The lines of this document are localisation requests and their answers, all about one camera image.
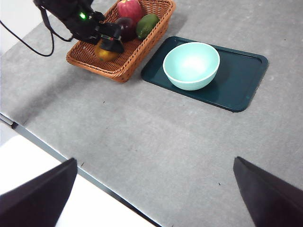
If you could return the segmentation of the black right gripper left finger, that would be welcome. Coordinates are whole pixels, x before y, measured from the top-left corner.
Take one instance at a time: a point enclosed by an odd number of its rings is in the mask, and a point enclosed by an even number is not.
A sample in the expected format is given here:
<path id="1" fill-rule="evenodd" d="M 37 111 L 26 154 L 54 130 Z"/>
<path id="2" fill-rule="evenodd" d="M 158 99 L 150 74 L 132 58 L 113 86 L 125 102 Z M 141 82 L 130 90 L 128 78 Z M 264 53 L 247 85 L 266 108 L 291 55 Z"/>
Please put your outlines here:
<path id="1" fill-rule="evenodd" d="M 2 227 L 54 227 L 77 176 L 71 158 L 0 196 Z"/>

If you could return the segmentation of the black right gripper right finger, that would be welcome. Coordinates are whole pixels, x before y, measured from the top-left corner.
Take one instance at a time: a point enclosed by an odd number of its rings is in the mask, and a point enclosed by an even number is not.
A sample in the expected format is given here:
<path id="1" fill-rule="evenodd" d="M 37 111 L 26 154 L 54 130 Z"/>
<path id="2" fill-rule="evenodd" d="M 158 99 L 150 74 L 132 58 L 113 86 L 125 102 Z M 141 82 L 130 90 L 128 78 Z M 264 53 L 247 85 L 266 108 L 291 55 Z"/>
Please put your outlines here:
<path id="1" fill-rule="evenodd" d="M 249 214 L 257 227 L 301 227 L 303 191 L 236 157 L 233 172 Z"/>

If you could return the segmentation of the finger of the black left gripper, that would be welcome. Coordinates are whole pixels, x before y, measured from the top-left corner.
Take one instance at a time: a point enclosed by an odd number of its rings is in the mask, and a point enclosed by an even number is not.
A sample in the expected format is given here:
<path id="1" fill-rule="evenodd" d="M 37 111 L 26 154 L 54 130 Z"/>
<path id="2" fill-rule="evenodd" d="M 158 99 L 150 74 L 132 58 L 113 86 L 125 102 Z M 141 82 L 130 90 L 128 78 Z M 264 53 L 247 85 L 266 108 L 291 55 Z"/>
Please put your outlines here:
<path id="1" fill-rule="evenodd" d="M 124 46 L 120 40 L 117 40 L 110 36 L 102 36 L 101 48 L 116 53 L 123 53 L 125 51 Z"/>

